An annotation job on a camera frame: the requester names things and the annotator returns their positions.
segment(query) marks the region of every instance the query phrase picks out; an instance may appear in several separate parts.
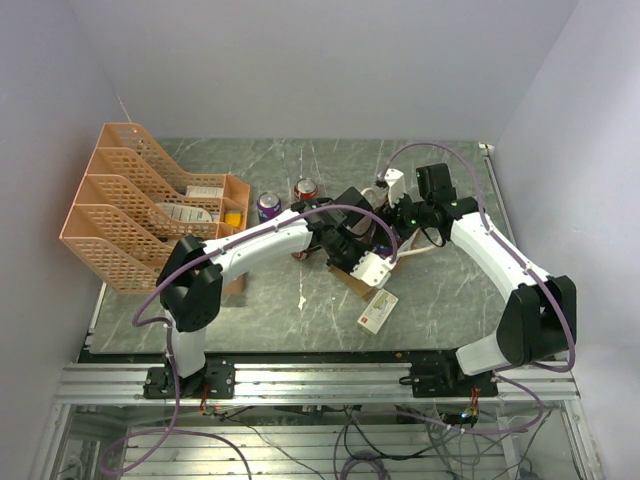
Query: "purple object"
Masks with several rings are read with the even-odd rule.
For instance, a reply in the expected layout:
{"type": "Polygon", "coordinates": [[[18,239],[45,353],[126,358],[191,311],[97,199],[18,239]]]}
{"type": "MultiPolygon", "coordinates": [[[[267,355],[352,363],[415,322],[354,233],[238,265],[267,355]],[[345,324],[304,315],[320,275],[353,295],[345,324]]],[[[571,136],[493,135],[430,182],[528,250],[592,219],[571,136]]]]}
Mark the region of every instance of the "purple object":
{"type": "Polygon", "coordinates": [[[260,223],[276,218],[282,212],[282,201],[273,192],[264,192],[258,198],[258,218],[260,223]]]}

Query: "gray table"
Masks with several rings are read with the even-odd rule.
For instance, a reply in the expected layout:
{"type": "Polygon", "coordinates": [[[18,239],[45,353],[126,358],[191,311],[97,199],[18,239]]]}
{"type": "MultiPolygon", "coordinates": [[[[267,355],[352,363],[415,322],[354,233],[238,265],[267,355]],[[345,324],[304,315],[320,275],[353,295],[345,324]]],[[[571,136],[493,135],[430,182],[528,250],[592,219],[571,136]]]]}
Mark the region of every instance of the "gray table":
{"type": "MultiPolygon", "coordinates": [[[[278,193],[285,206],[300,176],[314,178],[320,194],[337,196],[349,186],[372,184],[378,169],[404,141],[380,140],[219,140],[161,139],[161,145],[186,170],[229,172],[252,187],[254,199],[265,190],[278,193]]],[[[487,211],[506,232],[506,221],[486,160],[476,143],[451,144],[472,163],[482,182],[487,211]]],[[[394,164],[416,188],[415,168],[446,161],[458,195],[474,195],[466,170],[435,148],[406,151],[394,164]]],[[[255,205],[250,225],[258,223],[255,205]]],[[[386,289],[399,297],[387,324],[376,336],[363,333],[356,320],[367,302],[324,266],[322,252],[298,261],[289,256],[252,270],[242,295],[227,296],[207,328],[210,351],[376,351],[452,348],[477,340],[496,328],[504,302],[482,270],[449,244],[410,257],[393,273],[386,289]]],[[[107,288],[91,342],[92,353],[158,353],[163,328],[134,328],[139,295],[107,288]]],[[[148,315],[161,312],[152,305],[148,315]]]]}

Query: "white backdrop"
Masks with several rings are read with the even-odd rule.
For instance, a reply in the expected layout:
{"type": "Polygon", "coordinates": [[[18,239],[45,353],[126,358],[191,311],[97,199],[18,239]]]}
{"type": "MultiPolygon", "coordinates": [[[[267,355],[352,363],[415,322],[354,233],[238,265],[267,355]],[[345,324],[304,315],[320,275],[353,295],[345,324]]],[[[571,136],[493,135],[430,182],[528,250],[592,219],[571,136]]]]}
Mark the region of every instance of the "white backdrop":
{"type": "Polygon", "coordinates": [[[17,480],[100,286],[58,235],[102,123],[123,119],[66,0],[2,2],[0,112],[0,478],[17,480]]]}
{"type": "Polygon", "coordinates": [[[640,3],[582,0],[497,144],[521,248],[578,286],[587,417],[611,479],[638,478],[640,3]]]}
{"type": "Polygon", "coordinates": [[[577,0],[71,0],[154,135],[493,142],[577,0]]]}

